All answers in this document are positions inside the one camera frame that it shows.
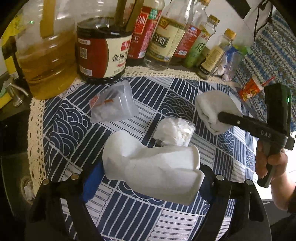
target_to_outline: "yellow bottle cap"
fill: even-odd
[[[198,0],[199,2],[201,2],[203,5],[208,6],[209,3],[211,2],[211,0]]]
[[[220,22],[219,19],[217,19],[214,15],[210,15],[207,19],[210,23],[214,24],[215,26],[218,25],[218,23]]]
[[[228,38],[230,38],[231,40],[234,40],[235,37],[237,36],[237,34],[235,32],[233,32],[231,29],[226,29],[225,33],[224,33],[225,36],[227,36]]]

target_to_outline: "barcode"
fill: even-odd
[[[183,50],[180,50],[178,55],[183,55],[183,56],[186,56],[187,54],[187,51],[183,51]]]
[[[15,80],[19,77],[17,72],[14,72],[13,74],[10,75],[12,78],[14,78]]]
[[[92,76],[92,70],[90,69],[85,69],[83,68],[81,65],[79,65],[79,68],[80,68],[80,71],[83,73],[83,74],[86,74],[88,76]]]
[[[87,59],[87,49],[79,47],[80,57]]]
[[[144,57],[145,57],[145,54],[146,54],[146,51],[142,51],[142,52],[140,52],[140,54],[139,54],[139,58],[144,58]]]

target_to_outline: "white cloth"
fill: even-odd
[[[195,146],[147,148],[125,130],[113,133],[103,150],[106,177],[123,180],[136,192],[190,205],[205,177]]]
[[[231,127],[231,125],[221,123],[218,120],[220,112],[227,112],[242,117],[232,99],[226,93],[218,90],[207,91],[197,95],[195,97],[195,107],[198,116],[214,135],[223,134]]]

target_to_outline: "plastic bag of white tissue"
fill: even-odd
[[[130,84],[124,80],[97,94],[89,101],[91,122],[121,121],[139,115]]]
[[[188,146],[195,131],[195,125],[187,120],[166,117],[161,120],[153,138],[161,141],[161,145]]]

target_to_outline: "blue and white patterned tablecloth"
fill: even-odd
[[[89,100],[106,85],[74,84],[66,93],[45,104],[43,143],[46,175],[53,181],[67,179],[72,173],[100,159],[111,133],[124,129],[148,147],[155,146],[152,134],[166,116],[196,123],[191,145],[200,151],[201,162],[216,174],[243,182],[253,179],[256,140],[239,128],[214,136],[198,117],[196,95],[218,89],[227,93],[243,114],[249,115],[235,90],[228,86],[168,77],[129,77],[140,115],[125,121],[90,122]],[[65,200],[62,200],[66,225],[75,232]],[[104,177],[95,197],[87,204],[89,213],[105,240],[191,240],[204,220],[209,204],[197,194],[189,206],[157,200],[134,192],[123,181]],[[227,230],[234,207],[229,201],[219,237]]]

